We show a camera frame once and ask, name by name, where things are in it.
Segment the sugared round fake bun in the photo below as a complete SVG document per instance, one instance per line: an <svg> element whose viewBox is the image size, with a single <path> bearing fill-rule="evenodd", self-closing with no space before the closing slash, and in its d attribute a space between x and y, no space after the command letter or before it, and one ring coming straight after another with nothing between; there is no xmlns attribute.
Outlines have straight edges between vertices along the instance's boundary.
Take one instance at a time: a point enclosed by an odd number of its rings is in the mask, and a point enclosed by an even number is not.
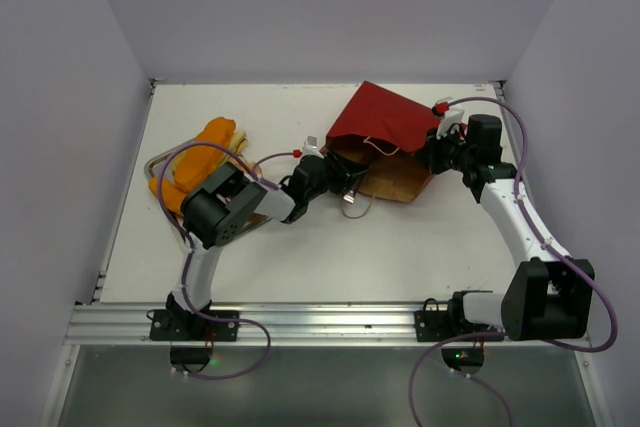
<svg viewBox="0 0 640 427"><path fill-rule="evenodd" d="M234 159L233 163L248 176L251 176L253 178L263 177L261 167L256 162L252 162L241 156L239 159Z"/></svg>

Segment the long orange fake loaf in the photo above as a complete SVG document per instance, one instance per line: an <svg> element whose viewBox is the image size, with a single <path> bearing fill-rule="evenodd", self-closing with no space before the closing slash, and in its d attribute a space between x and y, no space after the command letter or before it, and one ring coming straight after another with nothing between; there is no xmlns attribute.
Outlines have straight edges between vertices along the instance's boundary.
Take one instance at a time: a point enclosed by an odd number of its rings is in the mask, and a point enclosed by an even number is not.
<svg viewBox="0 0 640 427"><path fill-rule="evenodd" d="M149 180L148 186L153 195L158 197L158 178L156 176ZM181 206L187 194L166 178L162 180L161 187L165 207L173 214L181 216Z"/></svg>

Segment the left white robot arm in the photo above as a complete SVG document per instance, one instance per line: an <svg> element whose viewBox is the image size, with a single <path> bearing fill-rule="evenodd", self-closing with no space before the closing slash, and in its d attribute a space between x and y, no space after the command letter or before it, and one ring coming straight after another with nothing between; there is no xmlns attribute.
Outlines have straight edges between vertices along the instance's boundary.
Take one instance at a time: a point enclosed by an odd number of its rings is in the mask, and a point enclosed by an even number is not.
<svg viewBox="0 0 640 427"><path fill-rule="evenodd" d="M236 323L235 317L213 317L211 284L222 248L244 233L254 215L292 224L306 214L311 201L331 192L353 194L369 166L333 151L304 154L293 172L272 188L231 163L210 174L186 196L180 212L188 247L178 285L165 309L152 320L154 340L202 340L213 322Z"/></svg>

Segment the orange fake pastry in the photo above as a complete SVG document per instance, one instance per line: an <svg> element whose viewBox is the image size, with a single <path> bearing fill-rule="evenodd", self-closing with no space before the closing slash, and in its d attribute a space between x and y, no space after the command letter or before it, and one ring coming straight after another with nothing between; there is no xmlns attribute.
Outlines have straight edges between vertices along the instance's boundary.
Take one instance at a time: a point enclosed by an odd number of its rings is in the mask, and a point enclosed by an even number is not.
<svg viewBox="0 0 640 427"><path fill-rule="evenodd" d="M235 131L234 120L217 117L207 123L195 140L212 142L229 148ZM223 151L210 146L195 146L185 150L172 163L175 185L184 192L192 191L206 179L224 157Z"/></svg>

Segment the red brown paper bag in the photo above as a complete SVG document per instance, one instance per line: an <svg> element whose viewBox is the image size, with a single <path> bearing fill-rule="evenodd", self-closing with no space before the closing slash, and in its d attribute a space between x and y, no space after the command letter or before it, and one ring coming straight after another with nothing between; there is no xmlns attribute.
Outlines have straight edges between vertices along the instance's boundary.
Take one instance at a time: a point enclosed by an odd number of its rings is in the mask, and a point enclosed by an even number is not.
<svg viewBox="0 0 640 427"><path fill-rule="evenodd" d="M329 128L324 149L366 167L357 193L411 203L433 178L415 155L439 124L430 108L365 81Z"/></svg>

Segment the fake triangle sandwich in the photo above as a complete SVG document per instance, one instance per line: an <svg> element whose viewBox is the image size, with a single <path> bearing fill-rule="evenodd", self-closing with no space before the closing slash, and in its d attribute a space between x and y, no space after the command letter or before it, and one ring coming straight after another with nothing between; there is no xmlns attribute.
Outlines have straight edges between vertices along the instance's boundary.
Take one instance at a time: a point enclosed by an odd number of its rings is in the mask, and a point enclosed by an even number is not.
<svg viewBox="0 0 640 427"><path fill-rule="evenodd" d="M247 146L248 139L246 132L243 130L236 130L231 135L228 148L237 155L241 155Z"/></svg>

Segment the metal tongs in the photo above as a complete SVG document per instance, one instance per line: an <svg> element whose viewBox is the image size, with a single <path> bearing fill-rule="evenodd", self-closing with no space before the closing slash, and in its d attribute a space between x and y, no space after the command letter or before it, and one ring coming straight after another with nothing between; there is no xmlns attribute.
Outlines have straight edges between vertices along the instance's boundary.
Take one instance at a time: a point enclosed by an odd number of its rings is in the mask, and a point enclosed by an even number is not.
<svg viewBox="0 0 640 427"><path fill-rule="evenodd" d="M368 168L357 169L354 171L348 171L345 174L344 189L342 193L342 200L348 204L355 202L356 194L362 183L364 177L368 173Z"/></svg>

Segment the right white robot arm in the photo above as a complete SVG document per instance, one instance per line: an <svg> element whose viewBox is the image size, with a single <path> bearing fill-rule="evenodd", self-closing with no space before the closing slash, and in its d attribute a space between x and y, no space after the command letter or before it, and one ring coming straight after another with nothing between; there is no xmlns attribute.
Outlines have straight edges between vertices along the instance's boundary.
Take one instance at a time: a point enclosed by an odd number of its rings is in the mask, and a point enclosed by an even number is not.
<svg viewBox="0 0 640 427"><path fill-rule="evenodd" d="M503 293L460 291L448 303L451 321L463 328L500 328L515 341L577 339L586 332L592 289L585 283L595 272L586 260L570 269L569 253L545 227L537 238L534 214L516 167L502 159L502 122L492 115L469 118L455 108L441 115L418 158L429 170L461 173L464 185L488 213L503 237L516 270Z"/></svg>

